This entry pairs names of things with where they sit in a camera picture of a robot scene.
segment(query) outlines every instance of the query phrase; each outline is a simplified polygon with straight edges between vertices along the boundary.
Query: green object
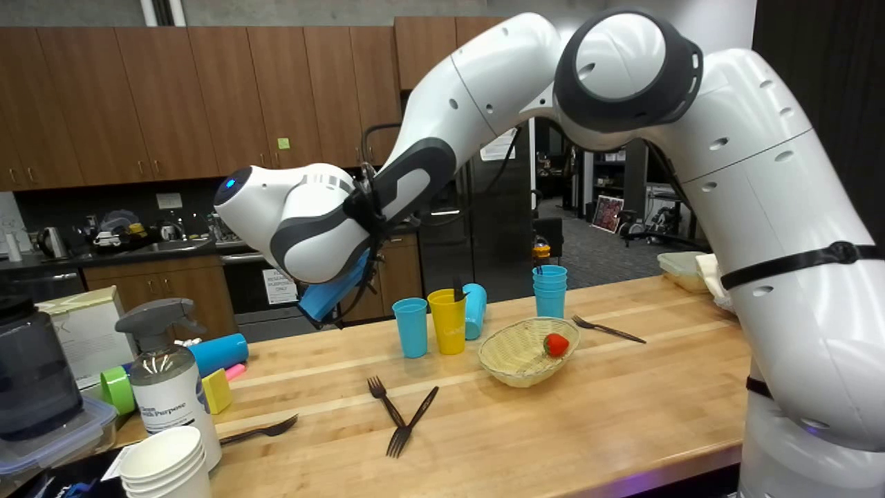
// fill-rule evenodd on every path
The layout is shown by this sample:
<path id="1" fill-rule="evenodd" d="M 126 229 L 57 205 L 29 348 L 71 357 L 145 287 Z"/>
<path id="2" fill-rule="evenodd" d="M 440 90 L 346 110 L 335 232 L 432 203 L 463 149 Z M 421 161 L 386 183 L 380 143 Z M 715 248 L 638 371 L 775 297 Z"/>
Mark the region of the green object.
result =
<path id="1" fill-rule="evenodd" d="M 125 369 L 103 371 L 103 398 L 112 404 L 116 416 L 136 413 L 136 395 Z"/>
<path id="2" fill-rule="evenodd" d="M 293 140 L 286 135 L 277 135 L 277 149 L 286 151 L 293 149 Z"/>

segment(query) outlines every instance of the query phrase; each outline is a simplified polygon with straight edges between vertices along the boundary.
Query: countertop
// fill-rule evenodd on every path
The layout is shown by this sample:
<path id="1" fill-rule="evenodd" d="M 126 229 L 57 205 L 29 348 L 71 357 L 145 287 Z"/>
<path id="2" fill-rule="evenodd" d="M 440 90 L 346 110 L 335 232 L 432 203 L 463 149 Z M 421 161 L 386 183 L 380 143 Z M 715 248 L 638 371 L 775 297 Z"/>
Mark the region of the countertop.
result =
<path id="1" fill-rule="evenodd" d="M 125 262 L 143 262 L 143 259 L 174 259 L 174 256 L 197 256 L 197 254 L 217 254 L 220 247 L 212 240 L 192 244 L 190 252 L 116 252 L 116 254 L 83 254 L 83 256 L 43 256 L 36 252 L 28 252 L 21 262 L 0 259 L 0 274 L 15 274 L 15 272 L 78 272 L 90 265 L 125 265 Z"/>
<path id="2" fill-rule="evenodd" d="M 217 434 L 293 413 L 298 427 L 227 445 L 212 496 L 629 496 L 739 461 L 748 346 L 732 315 L 664 277 L 577 287 L 567 306 L 647 346 L 587 333 L 553 378 L 513 391 L 477 369 L 472 342 L 400 359 L 389 321 L 255 342 Z M 488 305 L 483 333 L 531 315 L 534 299 Z M 367 377 L 403 417 L 440 385 L 397 458 Z M 133 417 L 119 442 L 137 436 Z"/>

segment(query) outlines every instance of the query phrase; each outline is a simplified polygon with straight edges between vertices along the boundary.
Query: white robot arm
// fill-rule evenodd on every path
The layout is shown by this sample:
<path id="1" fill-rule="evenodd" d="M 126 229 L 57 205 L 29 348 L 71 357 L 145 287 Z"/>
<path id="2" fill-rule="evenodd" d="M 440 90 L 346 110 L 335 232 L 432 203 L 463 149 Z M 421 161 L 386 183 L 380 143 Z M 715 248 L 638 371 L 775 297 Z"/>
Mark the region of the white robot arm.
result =
<path id="1" fill-rule="evenodd" d="M 528 115 L 587 149 L 642 138 L 668 158 L 755 352 L 744 496 L 882 496 L 882 252 L 804 110 L 748 49 L 701 56 L 645 14 L 592 20 L 557 48 L 546 20 L 520 14 L 421 81 L 367 183 L 335 165 L 244 168 L 215 208 L 296 283 L 336 283 L 364 274 L 389 221 Z"/>

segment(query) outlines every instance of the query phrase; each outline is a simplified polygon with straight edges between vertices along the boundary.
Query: wall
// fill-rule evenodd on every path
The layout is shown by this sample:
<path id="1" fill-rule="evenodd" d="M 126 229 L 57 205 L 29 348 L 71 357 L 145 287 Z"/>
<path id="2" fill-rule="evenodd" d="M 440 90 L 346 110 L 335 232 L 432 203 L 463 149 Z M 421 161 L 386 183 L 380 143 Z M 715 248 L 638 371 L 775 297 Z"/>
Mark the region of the wall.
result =
<path id="1" fill-rule="evenodd" d="M 885 3 L 761 0 L 755 49 L 790 86 L 840 183 L 885 238 Z"/>
<path id="2" fill-rule="evenodd" d="M 704 49 L 748 48 L 755 0 L 183 0 L 190 24 L 393 24 L 394 16 L 537 12 L 571 30 L 609 7 L 668 20 Z M 0 0 L 0 24 L 140 24 L 137 0 Z"/>

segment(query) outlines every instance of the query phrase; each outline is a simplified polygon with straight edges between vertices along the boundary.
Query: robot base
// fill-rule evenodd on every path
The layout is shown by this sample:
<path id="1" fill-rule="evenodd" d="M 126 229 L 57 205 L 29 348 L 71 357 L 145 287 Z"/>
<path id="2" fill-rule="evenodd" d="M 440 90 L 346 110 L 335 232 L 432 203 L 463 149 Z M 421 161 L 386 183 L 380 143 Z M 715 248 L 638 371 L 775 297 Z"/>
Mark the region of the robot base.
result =
<path id="1" fill-rule="evenodd" d="M 882 498 L 885 453 L 817 440 L 748 392 L 739 498 Z"/>

